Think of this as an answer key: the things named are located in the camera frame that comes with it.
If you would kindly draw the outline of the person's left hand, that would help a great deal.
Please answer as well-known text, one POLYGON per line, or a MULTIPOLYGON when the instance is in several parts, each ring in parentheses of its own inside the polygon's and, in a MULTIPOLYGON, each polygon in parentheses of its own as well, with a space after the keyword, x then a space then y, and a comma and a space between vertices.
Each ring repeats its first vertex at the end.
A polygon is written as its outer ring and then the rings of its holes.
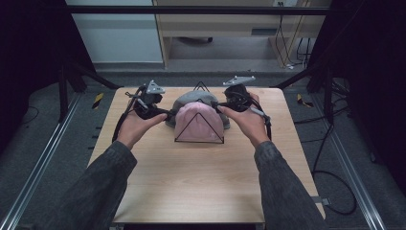
POLYGON ((140 118, 134 111, 131 111, 124 119, 117 136, 117 140, 132 150, 137 142, 148 132, 148 130, 167 118, 166 114, 159 114, 150 119, 140 118))

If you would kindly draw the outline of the grey tape piece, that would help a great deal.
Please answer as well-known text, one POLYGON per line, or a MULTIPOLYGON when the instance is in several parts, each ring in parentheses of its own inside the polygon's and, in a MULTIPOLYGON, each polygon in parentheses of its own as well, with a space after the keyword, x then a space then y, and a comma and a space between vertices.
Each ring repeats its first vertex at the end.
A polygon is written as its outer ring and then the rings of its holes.
POLYGON ((312 196, 311 198, 315 203, 320 203, 320 204, 322 204, 324 206, 329 206, 331 204, 331 202, 330 202, 330 200, 328 198, 322 198, 322 197, 317 196, 317 195, 312 196))

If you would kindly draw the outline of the dark curtain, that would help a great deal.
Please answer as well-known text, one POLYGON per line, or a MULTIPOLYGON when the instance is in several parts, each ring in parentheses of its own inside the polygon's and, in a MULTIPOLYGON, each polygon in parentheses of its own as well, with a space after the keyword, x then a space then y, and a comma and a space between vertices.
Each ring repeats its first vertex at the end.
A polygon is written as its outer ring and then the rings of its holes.
POLYGON ((28 110, 33 92, 57 82, 60 59, 51 33, 68 58, 88 70, 94 65, 66 0, 0 0, 0 154, 28 110))
POLYGON ((321 58, 339 33, 330 60, 350 82, 350 101, 377 160, 406 196, 406 0, 331 0, 311 57, 321 58))

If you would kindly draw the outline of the yellow black tape strip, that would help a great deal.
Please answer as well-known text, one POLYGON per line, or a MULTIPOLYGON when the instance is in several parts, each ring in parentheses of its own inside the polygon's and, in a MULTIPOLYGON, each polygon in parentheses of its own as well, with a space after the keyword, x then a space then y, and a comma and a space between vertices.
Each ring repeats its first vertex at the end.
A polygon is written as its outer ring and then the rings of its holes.
POLYGON ((98 107, 99 107, 99 105, 100 105, 100 102, 101 102, 101 100, 102 100, 102 98, 103 98, 103 93, 99 93, 97 96, 96 96, 96 98, 95 98, 95 100, 94 100, 94 102, 93 102, 93 104, 92 104, 92 109, 97 109, 98 107))
POLYGON ((297 103, 302 104, 306 107, 314 107, 313 103, 305 102, 301 94, 297 94, 297 103))

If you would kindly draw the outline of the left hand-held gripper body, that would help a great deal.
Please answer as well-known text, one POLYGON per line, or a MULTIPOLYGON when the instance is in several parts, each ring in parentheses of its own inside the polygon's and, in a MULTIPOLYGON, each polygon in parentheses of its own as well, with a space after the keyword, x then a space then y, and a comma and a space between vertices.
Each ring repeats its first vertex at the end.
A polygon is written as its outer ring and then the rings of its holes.
POLYGON ((134 111, 144 120, 159 114, 167 114, 168 112, 165 109, 157 106, 162 101, 165 93, 166 90, 154 80, 140 86, 135 95, 134 111))

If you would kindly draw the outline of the white cabinet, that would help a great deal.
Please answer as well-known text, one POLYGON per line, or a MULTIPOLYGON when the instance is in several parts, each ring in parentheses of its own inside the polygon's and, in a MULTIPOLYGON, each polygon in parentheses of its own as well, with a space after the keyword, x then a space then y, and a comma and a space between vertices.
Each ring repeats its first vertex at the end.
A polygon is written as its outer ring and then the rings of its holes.
POLYGON ((94 63, 162 63, 153 14, 74 13, 86 50, 94 63))

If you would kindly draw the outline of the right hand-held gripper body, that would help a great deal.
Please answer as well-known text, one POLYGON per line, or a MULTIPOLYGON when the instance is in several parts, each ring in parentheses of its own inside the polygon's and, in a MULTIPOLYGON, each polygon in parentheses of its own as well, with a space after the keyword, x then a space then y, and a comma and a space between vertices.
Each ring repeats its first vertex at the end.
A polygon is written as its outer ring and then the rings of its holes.
POLYGON ((245 83, 254 81, 255 79, 254 76, 234 76, 232 79, 225 81, 223 85, 227 87, 224 91, 226 102, 223 103, 223 105, 237 112, 243 112, 249 108, 253 103, 253 99, 247 92, 245 83))

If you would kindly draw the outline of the black horizontal frame bar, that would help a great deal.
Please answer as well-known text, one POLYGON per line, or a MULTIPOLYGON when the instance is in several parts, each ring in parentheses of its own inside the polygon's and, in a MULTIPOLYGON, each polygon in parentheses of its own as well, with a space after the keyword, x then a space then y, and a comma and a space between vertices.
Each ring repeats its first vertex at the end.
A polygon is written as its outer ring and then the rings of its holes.
POLYGON ((249 14, 249 15, 328 15, 330 8, 293 7, 213 7, 213 6, 77 6, 65 7, 71 13, 116 14, 249 14))

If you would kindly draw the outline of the aluminium floor rail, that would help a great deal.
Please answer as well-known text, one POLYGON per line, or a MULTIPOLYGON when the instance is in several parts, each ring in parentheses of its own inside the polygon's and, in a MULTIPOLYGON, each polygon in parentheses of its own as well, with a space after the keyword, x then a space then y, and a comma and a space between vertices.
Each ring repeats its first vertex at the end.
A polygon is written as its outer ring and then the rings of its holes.
POLYGON ((369 225, 370 230, 387 230, 387 227, 378 213, 366 186, 350 161, 348 153, 335 130, 331 132, 331 142, 351 190, 354 193, 357 204, 363 213, 364 219, 369 225))
POLYGON ((67 114, 59 122, 49 139, 45 149, 41 152, 34 168, 26 180, 22 190, 20 191, 17 199, 13 203, 7 215, 0 222, 0 230, 14 230, 20 221, 22 215, 24 214, 26 207, 28 206, 31 198, 46 171, 54 153, 67 129, 70 125, 71 120, 78 108, 79 101, 82 97, 81 93, 75 93, 73 99, 68 105, 67 114))

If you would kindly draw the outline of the pink beanie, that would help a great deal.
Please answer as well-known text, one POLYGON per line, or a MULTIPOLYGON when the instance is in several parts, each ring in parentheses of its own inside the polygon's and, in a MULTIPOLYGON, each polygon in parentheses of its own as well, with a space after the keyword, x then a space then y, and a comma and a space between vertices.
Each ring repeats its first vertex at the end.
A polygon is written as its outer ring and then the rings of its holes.
POLYGON ((187 103, 175 116, 177 142, 223 143, 223 122, 216 111, 200 102, 187 103))

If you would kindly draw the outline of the person's right hand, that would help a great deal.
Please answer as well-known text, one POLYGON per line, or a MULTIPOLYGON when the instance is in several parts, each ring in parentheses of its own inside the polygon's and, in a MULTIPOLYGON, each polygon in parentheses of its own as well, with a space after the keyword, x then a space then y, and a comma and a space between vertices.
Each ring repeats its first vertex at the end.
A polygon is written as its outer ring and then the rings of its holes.
POLYGON ((229 107, 222 107, 218 110, 239 126, 242 133, 255 148, 261 143, 270 140, 266 132, 264 119, 257 113, 258 109, 253 103, 249 109, 243 112, 236 112, 229 107))

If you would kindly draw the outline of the grey beanie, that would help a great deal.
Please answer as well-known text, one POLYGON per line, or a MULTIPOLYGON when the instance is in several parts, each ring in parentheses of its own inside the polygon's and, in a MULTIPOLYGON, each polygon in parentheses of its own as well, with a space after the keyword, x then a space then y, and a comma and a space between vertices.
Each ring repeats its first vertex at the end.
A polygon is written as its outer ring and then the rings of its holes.
MULTIPOLYGON (((180 96, 172 105, 171 111, 176 113, 179 111, 179 109, 188 104, 188 103, 194 103, 194 102, 200 102, 206 105, 211 106, 212 103, 218 103, 217 97, 209 92, 209 91, 202 91, 202 90, 193 90, 190 92, 187 92, 180 96)), ((217 114, 220 116, 224 129, 229 129, 231 127, 230 125, 230 120, 227 116, 224 114, 217 114)), ((169 118, 168 121, 166 121, 166 125, 172 128, 175 128, 176 122, 175 122, 175 116, 172 118, 169 118)))

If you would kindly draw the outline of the black wire rack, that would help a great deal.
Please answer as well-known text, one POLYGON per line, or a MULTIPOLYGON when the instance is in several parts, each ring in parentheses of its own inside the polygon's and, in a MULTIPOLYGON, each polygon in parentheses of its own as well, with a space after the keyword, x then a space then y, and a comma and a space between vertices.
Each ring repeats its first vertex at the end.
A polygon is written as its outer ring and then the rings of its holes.
POLYGON ((174 141, 195 143, 224 143, 224 122, 212 108, 218 99, 199 82, 197 86, 173 104, 174 141))

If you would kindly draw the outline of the black metal stand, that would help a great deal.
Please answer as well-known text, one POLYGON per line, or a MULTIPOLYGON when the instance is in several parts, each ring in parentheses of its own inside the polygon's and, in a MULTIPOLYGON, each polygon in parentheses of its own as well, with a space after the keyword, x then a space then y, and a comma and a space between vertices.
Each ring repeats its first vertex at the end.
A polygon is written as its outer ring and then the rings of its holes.
POLYGON ((115 84, 99 74, 95 70, 88 69, 76 62, 67 62, 60 66, 58 70, 58 90, 59 90, 59 119, 61 123, 68 115, 68 93, 67 83, 70 83, 75 92, 83 92, 87 88, 87 84, 83 80, 83 76, 106 86, 109 89, 119 89, 120 86, 115 84))
POLYGON ((287 86, 293 84, 296 81, 303 79, 304 77, 310 77, 310 81, 306 86, 306 90, 309 93, 318 92, 321 87, 324 87, 324 115, 327 121, 333 124, 333 105, 332 105, 332 72, 329 67, 311 66, 307 67, 302 72, 295 76, 285 80, 277 85, 275 88, 284 89, 287 86))

